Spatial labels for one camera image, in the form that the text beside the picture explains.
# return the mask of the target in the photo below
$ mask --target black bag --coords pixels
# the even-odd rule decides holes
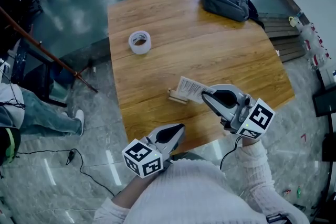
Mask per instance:
[[[265,29],[264,24],[258,19],[257,9],[250,0],[202,0],[202,4],[207,12],[238,22],[252,19]]]

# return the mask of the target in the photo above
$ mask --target black strap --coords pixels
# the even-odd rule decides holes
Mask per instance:
[[[251,0],[247,0],[247,4],[248,4],[248,18],[255,21],[258,25],[260,25],[263,28],[263,30],[265,30],[264,23],[261,20],[259,20],[259,14],[256,7],[253,5]]]

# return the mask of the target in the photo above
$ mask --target white sneaker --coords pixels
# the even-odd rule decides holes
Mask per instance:
[[[77,110],[76,115],[75,115],[75,118],[76,118],[76,119],[79,119],[80,122],[82,123],[82,132],[81,132],[81,134],[80,134],[80,135],[82,135],[83,132],[84,132],[84,118],[85,118],[85,117],[84,117],[84,112],[83,112],[83,110],[81,110],[81,109]]]

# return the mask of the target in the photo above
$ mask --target jeans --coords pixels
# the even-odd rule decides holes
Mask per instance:
[[[71,119],[60,114],[49,104],[41,101],[33,92],[22,90],[25,116],[20,128],[21,134],[36,134],[39,136],[66,136],[82,131],[82,123],[79,119]]]

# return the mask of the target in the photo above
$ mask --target white sweater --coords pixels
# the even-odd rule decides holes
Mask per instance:
[[[111,223],[267,223],[268,215],[288,214],[293,224],[308,224],[307,217],[275,192],[266,151],[259,141],[239,148],[246,187],[258,205],[256,212],[232,193],[223,173],[207,161],[178,160],[154,180],[131,209],[106,199],[96,211],[96,224]]]

